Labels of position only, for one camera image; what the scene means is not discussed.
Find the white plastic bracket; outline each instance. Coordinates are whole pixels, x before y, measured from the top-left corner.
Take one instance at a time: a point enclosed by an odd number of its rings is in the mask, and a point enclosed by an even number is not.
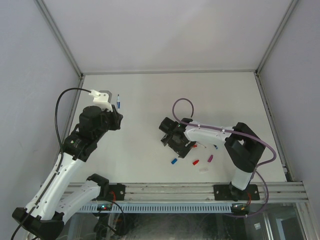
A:
[[[102,110],[108,109],[110,112],[113,112],[112,105],[109,102],[109,94],[106,92],[99,92],[96,90],[90,90],[90,96],[93,96],[94,105],[100,107]]]

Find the aluminum frame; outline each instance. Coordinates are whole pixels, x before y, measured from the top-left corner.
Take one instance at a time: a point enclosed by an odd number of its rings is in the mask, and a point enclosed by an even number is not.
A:
[[[124,201],[119,203],[234,203],[232,200],[215,200],[214,185],[221,183],[123,183],[125,188]],[[260,200],[252,203],[264,203],[266,200],[264,184],[257,184]],[[62,197],[76,191],[82,183],[70,183]],[[307,203],[308,196],[302,182],[267,182],[269,203]]]
[[[284,165],[283,167],[285,168],[284,172],[286,173],[286,170],[287,170],[287,172],[289,174],[289,177],[290,177],[290,179],[288,179],[288,180],[294,181],[295,180],[295,175],[294,175],[293,167],[291,166],[290,162],[288,161],[288,158],[286,157],[286,153],[285,153],[283,144],[281,143],[280,137],[278,135],[278,131],[277,131],[274,115],[273,115],[272,110],[270,108],[270,104],[269,104],[269,101],[268,101],[264,86],[263,86],[262,81],[260,79],[260,76],[258,74],[254,73],[254,77],[255,77],[255,81],[256,81],[256,84],[258,86],[260,95],[261,95],[261,99],[262,99],[262,103],[263,103],[263,106],[264,106],[264,110],[265,110],[266,116],[267,116],[268,121],[269,121],[269,125],[270,125],[270,128],[271,128],[271,132],[272,132],[272,135],[273,135],[273,138],[274,138],[274,142],[275,142],[276,148],[277,148],[278,153],[279,153],[280,160],[282,162],[282,165]]]

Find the white wall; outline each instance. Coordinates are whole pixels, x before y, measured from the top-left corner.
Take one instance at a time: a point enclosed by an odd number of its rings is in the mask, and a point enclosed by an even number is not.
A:
[[[302,0],[261,81],[297,180],[320,222],[320,1]]]
[[[31,200],[53,166],[54,107],[78,77],[32,0],[1,1],[0,56],[0,238],[7,240],[18,226],[12,212]],[[61,102],[61,130],[73,97]]]
[[[45,0],[84,73],[255,70],[291,0]]]

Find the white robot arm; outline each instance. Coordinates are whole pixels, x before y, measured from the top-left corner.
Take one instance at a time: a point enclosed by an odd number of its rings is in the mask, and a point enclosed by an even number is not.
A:
[[[120,129],[123,116],[110,104],[111,93],[91,90],[95,105],[83,109],[79,123],[64,140],[56,163],[44,184],[26,205],[17,207],[12,217],[27,231],[42,240],[55,240],[65,223],[83,205],[109,194],[109,180],[93,174],[68,197],[61,200],[70,180],[85,165],[98,141],[109,130]]]
[[[252,173],[265,150],[265,146],[249,137],[232,134],[230,131],[258,136],[241,122],[233,127],[216,127],[229,130],[228,132],[201,128],[200,123],[190,118],[183,118],[182,122],[191,125],[173,121],[168,117],[162,121],[159,129],[165,133],[161,140],[163,145],[168,145],[179,154],[180,158],[184,158],[196,142],[213,145],[223,143],[236,166],[229,188],[234,200],[237,200],[239,196],[243,195],[243,191],[250,183]]]

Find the blue marker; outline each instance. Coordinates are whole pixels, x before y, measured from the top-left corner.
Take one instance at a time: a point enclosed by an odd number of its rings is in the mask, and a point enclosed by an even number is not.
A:
[[[116,99],[116,108],[119,110],[120,109],[120,98],[118,94],[118,98]]]

